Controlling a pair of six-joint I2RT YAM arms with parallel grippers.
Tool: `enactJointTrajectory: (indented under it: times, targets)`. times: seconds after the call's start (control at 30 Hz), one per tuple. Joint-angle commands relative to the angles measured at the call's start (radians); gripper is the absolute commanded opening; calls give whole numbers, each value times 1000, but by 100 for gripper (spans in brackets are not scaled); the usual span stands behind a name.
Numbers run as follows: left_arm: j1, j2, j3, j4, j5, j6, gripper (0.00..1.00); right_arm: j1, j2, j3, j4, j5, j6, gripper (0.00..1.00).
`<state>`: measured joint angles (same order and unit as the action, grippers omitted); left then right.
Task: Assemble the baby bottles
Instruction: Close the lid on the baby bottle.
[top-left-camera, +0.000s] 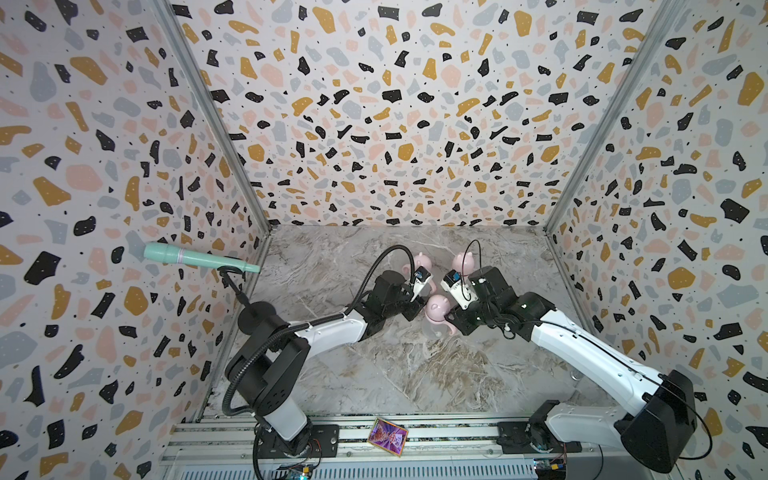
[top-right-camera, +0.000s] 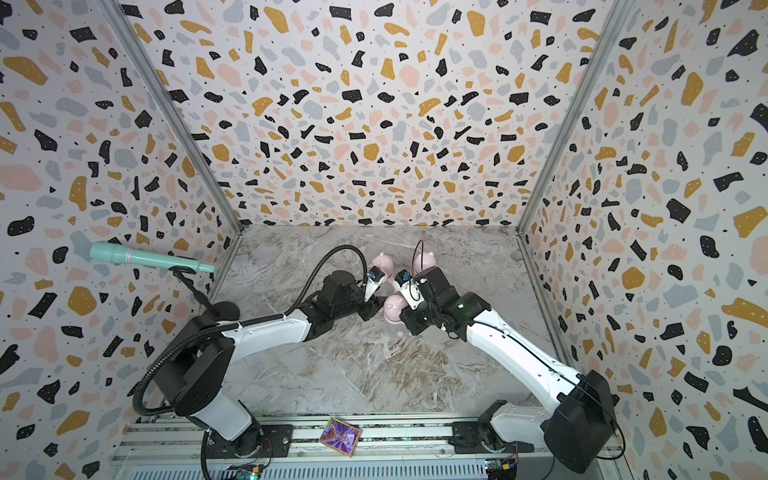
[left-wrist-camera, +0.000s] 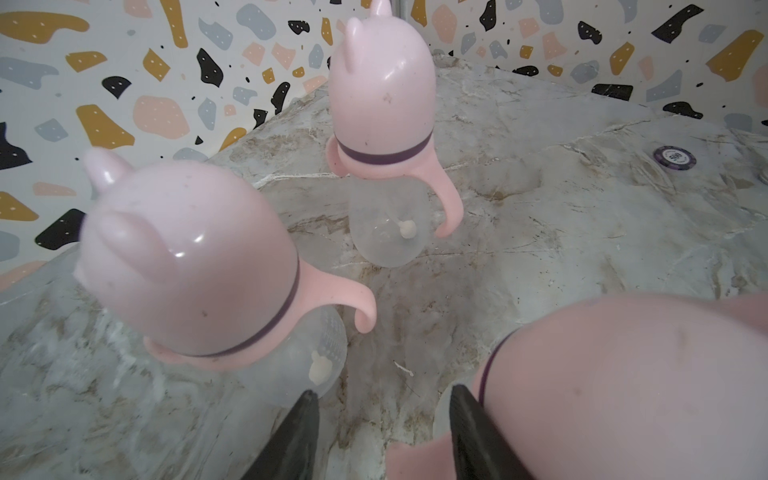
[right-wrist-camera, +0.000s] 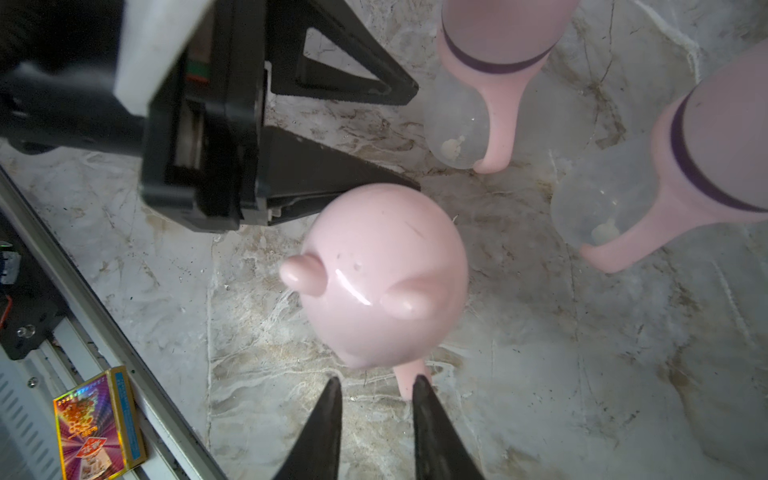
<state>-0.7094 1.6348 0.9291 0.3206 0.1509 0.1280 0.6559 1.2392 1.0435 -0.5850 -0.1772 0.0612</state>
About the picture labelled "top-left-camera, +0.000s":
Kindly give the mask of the pink bottle cap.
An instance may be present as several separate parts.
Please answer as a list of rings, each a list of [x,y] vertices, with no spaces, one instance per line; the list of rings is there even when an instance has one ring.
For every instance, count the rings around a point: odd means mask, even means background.
[[[433,322],[445,322],[451,310],[450,300],[440,294],[432,295],[425,306],[425,316]]]
[[[432,272],[433,262],[428,255],[423,252],[419,252],[414,256],[414,267],[416,270],[418,270],[420,267],[423,267],[427,271]]]

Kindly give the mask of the small clear baby bottle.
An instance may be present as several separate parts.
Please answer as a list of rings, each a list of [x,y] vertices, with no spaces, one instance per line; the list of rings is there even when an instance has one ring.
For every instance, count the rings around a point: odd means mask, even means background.
[[[414,256],[414,265],[416,268],[423,267],[426,269],[430,274],[434,272],[433,270],[433,262],[432,260],[423,252],[419,252],[417,255]],[[401,269],[402,274],[405,277],[408,277],[411,273],[410,264],[405,264]],[[430,278],[428,280],[428,288],[424,289],[422,291],[423,294],[433,294],[436,292],[436,285],[434,283],[433,278]]]

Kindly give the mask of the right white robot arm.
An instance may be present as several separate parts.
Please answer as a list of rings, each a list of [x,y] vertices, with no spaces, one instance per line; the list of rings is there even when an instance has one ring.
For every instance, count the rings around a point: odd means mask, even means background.
[[[618,352],[541,295],[516,294],[495,267],[468,276],[451,270],[441,286],[457,303],[445,318],[462,334],[487,326],[533,343],[615,401],[612,408],[544,402],[523,433],[531,448],[550,453],[575,442],[623,448],[652,471],[673,471],[697,428],[693,385],[686,375],[663,374]]]

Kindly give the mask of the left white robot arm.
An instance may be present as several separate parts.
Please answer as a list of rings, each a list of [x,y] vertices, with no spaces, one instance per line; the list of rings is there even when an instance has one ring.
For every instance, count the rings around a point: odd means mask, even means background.
[[[240,322],[250,335],[225,370],[229,385],[222,398],[226,416],[249,414],[258,422],[255,452],[298,457],[322,446],[317,429],[292,398],[306,361],[337,347],[358,343],[382,331],[395,317],[413,320],[426,305],[432,275],[418,267],[408,278],[386,270],[371,291],[341,313],[290,324],[267,302],[248,306]]]

